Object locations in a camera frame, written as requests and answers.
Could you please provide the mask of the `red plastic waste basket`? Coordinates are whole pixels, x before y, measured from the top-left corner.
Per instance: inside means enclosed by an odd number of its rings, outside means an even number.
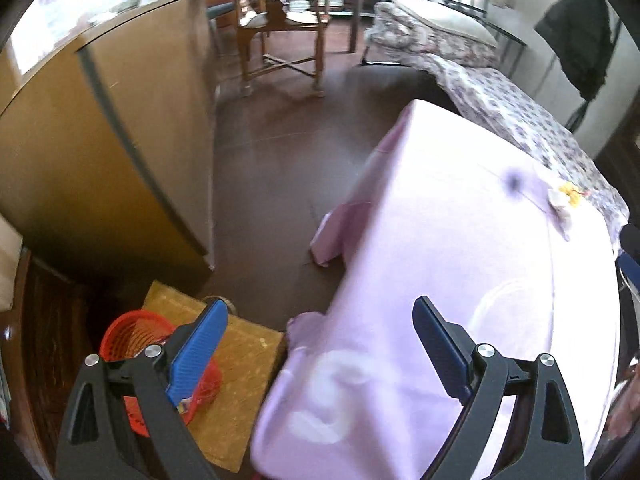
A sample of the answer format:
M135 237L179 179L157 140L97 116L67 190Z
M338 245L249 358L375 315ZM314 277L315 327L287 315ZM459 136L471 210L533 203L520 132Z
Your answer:
M133 310L122 314L108 326L100 344L99 355L106 362L134 358L150 344L164 344L176 326L167 318L148 310ZM196 412L213 402L222 384L222 373L215 358L211 358L190 399L178 405L182 421L189 425Z

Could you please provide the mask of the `pink tablecloth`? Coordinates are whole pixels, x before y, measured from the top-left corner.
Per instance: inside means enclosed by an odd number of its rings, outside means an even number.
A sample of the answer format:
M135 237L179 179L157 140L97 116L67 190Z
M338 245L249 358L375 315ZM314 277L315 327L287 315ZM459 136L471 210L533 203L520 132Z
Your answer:
M270 479L416 479L461 406L413 328L427 297L508 358L558 360L586 457L612 401L620 348L614 248L589 200L562 229L562 181L484 128L413 101L327 214L314 260L345 261L326 314L293 318L288 359L250 459Z

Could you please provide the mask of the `dark carved wooden cabinet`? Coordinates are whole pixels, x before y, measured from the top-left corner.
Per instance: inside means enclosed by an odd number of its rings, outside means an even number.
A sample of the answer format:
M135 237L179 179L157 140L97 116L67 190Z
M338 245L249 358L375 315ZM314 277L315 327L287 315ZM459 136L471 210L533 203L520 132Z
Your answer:
M92 290L53 270L26 248L18 259L13 307L1 315L9 432L43 479L55 452L70 390L85 356L98 348Z

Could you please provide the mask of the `floral purple bed quilt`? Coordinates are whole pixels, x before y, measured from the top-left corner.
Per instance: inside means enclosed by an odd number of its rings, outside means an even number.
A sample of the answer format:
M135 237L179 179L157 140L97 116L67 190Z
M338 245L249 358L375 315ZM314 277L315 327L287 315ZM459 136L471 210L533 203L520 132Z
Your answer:
M460 115L532 156L576 185L602 214L613 244L629 223L629 208L575 137L495 69L496 48L462 32L420 21L396 3L379 2L364 33L369 47L430 73Z

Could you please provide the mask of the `white cardboard box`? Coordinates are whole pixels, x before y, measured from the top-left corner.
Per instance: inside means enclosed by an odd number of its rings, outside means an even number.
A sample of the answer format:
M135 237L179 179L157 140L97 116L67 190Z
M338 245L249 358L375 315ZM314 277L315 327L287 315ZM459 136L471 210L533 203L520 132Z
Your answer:
M23 237L13 226L0 217L0 311L12 309L18 263Z

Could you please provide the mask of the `tan wooden cabinet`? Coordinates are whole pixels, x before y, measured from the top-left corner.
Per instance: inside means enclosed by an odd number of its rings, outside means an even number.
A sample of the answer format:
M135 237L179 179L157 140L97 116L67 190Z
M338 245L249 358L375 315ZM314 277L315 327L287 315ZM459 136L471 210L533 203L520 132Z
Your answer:
M204 0L160 0L25 75L1 59L1 212L55 269L210 270L215 55Z

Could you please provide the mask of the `black hanging garment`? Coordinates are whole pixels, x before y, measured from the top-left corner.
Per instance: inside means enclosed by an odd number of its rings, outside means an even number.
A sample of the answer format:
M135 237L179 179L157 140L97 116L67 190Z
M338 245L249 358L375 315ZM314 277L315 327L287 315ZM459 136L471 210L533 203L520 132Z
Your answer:
M605 84L621 28L620 18L611 26L606 0L558 0L534 27L582 98L582 105L565 125L570 132L582 124L589 105Z

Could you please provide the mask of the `cream pillow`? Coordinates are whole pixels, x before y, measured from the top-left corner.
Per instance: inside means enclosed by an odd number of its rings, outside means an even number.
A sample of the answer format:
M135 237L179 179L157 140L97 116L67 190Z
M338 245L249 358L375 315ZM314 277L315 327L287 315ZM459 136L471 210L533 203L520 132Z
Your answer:
M494 36L488 29L459 11L428 0L390 0L400 10L413 16L423 25L448 32L448 34L471 39L488 47L497 47Z

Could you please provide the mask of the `wooden chair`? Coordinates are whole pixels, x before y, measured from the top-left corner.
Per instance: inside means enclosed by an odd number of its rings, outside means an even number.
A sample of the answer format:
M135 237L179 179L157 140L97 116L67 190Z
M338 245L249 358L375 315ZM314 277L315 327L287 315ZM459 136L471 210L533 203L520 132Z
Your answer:
M314 96L324 96L326 29L331 18L319 8L293 11L288 0L234 0L235 38L240 56L241 93L252 92L252 82L280 70L292 70L311 80ZM314 54L288 60L268 52L267 39L274 32L312 32Z

